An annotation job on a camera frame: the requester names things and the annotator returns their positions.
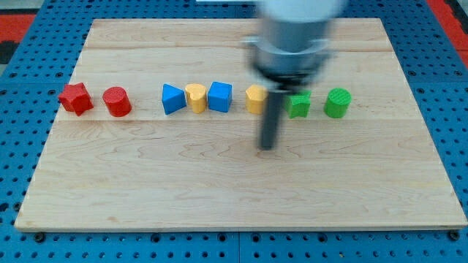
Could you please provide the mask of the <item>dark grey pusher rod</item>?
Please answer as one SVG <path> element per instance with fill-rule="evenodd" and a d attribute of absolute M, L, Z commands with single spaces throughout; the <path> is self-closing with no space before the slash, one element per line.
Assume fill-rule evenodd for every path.
<path fill-rule="evenodd" d="M 268 91 L 259 133 L 259 149 L 272 150 L 276 144 L 284 97 L 289 90 L 280 85 Z"/>

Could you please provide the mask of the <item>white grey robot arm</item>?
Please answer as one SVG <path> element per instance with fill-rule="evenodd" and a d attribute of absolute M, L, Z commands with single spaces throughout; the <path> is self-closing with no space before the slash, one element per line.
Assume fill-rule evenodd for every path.
<path fill-rule="evenodd" d="M 251 68 L 267 82 L 259 149 L 274 149 L 285 97 L 313 83 L 330 58 L 330 28 L 347 5 L 345 0 L 257 2 L 257 33 L 244 42 Z"/>

